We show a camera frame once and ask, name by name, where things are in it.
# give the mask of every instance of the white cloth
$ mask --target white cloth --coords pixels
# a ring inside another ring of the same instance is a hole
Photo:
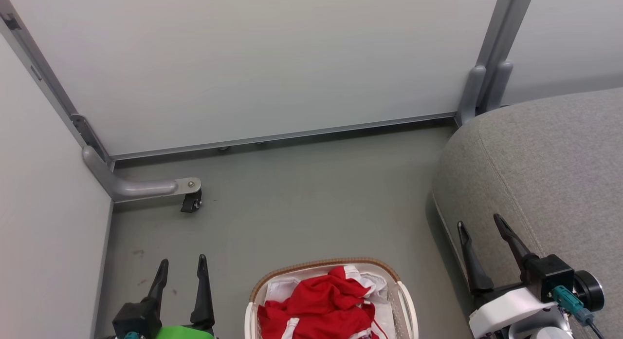
[[[379,336],[380,339],[396,339],[396,327],[394,326],[394,315],[392,313],[391,304],[387,300],[387,282],[383,277],[372,273],[360,273],[355,266],[344,266],[347,279],[355,279],[364,288],[370,288],[364,296],[367,301],[374,304],[376,312],[374,313],[374,322],[372,322],[372,331]],[[270,281],[266,290],[266,301],[282,302],[289,298],[294,292],[294,288],[301,282],[296,277],[288,277],[284,279],[276,279]],[[357,338],[366,337],[365,333]]]
[[[288,320],[288,324],[285,326],[281,339],[292,339],[294,336],[294,328],[298,325],[298,318],[292,317]]]

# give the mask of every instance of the white wall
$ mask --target white wall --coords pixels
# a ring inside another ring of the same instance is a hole
[[[4,24],[0,32],[11,37]],[[3,37],[0,70],[2,337],[86,339],[110,198]]]
[[[11,0],[111,155],[454,112],[496,0]]]
[[[532,0],[502,104],[623,87],[623,0]]]

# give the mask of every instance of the black wheel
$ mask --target black wheel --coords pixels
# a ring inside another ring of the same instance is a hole
[[[604,290],[594,275],[584,270],[576,271],[573,283],[576,292],[578,292],[578,299],[585,304],[585,308],[595,312],[604,307]]]
[[[201,190],[184,196],[181,212],[193,213],[201,208]]]

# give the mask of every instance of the caster wheel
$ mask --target caster wheel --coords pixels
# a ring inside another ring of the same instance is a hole
[[[184,196],[181,212],[193,213],[201,207],[201,190]]]

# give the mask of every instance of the white stripe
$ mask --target white stripe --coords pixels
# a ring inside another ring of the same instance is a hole
[[[351,335],[348,339],[360,339],[360,338],[367,338],[372,334],[372,327],[368,328],[367,330],[362,330],[359,333],[354,333],[353,335]]]
[[[298,318],[292,317],[291,319],[289,319],[288,324],[285,325],[285,331],[283,331],[281,339],[292,339],[292,336],[294,335],[294,328],[296,328],[296,325],[298,325]]]
[[[376,289],[376,284],[374,284],[374,282],[370,279],[361,277],[361,273],[359,273],[359,270],[355,266],[344,266],[344,273],[346,274],[347,279],[354,279],[364,288],[369,288],[369,290],[363,297],[369,297],[370,294]]]

